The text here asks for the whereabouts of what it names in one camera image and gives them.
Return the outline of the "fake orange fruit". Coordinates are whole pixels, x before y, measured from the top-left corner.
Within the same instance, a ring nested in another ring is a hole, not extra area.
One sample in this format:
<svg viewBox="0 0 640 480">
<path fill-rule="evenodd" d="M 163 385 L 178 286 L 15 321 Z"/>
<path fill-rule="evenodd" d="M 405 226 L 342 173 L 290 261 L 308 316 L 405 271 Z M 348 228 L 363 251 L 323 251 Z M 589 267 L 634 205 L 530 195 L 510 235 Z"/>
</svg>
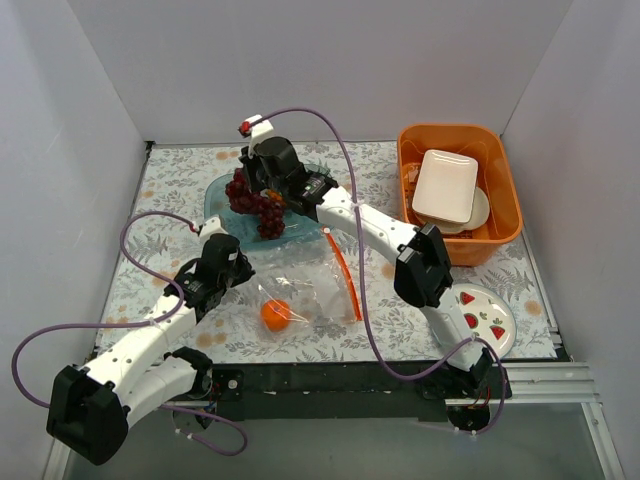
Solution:
<svg viewBox="0 0 640 480">
<path fill-rule="evenodd" d="M 283 331 L 291 321 L 290 306 L 283 300 L 268 300 L 261 307 L 260 318 L 269 331 Z"/>
</svg>

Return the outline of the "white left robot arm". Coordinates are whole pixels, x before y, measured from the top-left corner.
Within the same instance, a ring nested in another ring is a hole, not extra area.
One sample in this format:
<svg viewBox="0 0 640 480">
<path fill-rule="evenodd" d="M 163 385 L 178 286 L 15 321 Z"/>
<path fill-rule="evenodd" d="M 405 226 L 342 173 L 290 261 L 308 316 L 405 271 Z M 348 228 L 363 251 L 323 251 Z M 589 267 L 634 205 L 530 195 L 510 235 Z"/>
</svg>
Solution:
<svg viewBox="0 0 640 480">
<path fill-rule="evenodd" d="M 214 233 L 188 261 L 152 312 L 152 324 L 127 333 L 84 366 L 54 379 L 47 432 L 94 465 L 110 460 L 128 431 L 175 397 L 211 396 L 213 363 L 202 352 L 171 345 L 216 308 L 226 291 L 253 275 L 237 238 Z"/>
</svg>

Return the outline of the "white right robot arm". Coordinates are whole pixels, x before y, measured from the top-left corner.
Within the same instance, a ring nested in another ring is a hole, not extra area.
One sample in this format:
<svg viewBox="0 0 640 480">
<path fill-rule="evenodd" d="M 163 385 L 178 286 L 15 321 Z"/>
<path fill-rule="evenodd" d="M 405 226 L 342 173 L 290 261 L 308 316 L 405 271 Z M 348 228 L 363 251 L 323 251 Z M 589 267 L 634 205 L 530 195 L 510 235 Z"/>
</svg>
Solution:
<svg viewBox="0 0 640 480">
<path fill-rule="evenodd" d="M 292 143 L 279 136 L 241 150 L 243 175 L 253 191 L 270 189 L 294 213 L 345 232 L 359 248 L 371 247 L 394 263 L 395 293 L 417 308 L 445 350 L 426 370 L 438 374 L 464 397 L 475 397 L 489 384 L 491 350 L 470 328 L 453 291 L 451 261 L 443 237 L 433 225 L 416 227 L 353 199 L 335 179 L 308 169 Z"/>
</svg>

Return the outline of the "fake pineapple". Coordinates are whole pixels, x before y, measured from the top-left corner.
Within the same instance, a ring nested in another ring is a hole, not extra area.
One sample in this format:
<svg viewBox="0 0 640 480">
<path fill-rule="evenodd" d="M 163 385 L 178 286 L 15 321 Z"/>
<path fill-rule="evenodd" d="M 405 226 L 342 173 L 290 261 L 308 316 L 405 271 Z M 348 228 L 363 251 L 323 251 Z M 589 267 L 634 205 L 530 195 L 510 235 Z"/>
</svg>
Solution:
<svg viewBox="0 0 640 480">
<path fill-rule="evenodd" d="M 281 207 L 285 207 L 286 206 L 286 202 L 284 201 L 283 197 L 276 191 L 268 189 L 266 191 L 267 197 L 273 201 L 274 203 L 276 203 L 277 205 L 281 206 Z"/>
</svg>

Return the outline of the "purple fake grape bunch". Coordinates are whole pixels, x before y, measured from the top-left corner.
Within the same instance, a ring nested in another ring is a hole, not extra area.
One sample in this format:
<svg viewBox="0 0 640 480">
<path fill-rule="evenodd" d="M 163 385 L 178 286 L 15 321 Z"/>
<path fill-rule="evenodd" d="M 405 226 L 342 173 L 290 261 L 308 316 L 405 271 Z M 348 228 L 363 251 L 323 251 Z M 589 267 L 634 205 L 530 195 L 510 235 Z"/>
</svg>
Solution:
<svg viewBox="0 0 640 480">
<path fill-rule="evenodd" d="M 262 196 L 251 191 L 241 168 L 234 171 L 232 179 L 225 186 L 225 194 L 231 210 L 238 214 L 258 215 L 262 211 Z"/>
<path fill-rule="evenodd" d="M 261 196 L 257 203 L 259 225 L 257 231 L 261 238 L 274 240 L 284 232 L 284 210 L 282 206 L 269 196 Z"/>
</svg>

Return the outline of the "clear zip top bag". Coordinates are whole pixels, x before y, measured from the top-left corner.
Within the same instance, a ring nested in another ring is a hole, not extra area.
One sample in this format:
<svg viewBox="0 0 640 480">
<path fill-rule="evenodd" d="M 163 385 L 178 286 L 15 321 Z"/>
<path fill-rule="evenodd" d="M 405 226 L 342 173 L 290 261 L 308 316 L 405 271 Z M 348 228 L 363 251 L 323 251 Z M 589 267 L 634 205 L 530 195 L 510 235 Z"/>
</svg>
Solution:
<svg viewBox="0 0 640 480">
<path fill-rule="evenodd" d="M 259 334 L 271 341 L 307 338 L 314 333 L 341 333 L 362 321 L 355 281 L 331 229 L 320 228 L 311 241 L 291 241 L 250 254 L 256 274 L 239 287 L 245 317 Z M 260 318 L 262 305 L 272 299 L 287 302 L 289 326 L 269 331 Z"/>
</svg>

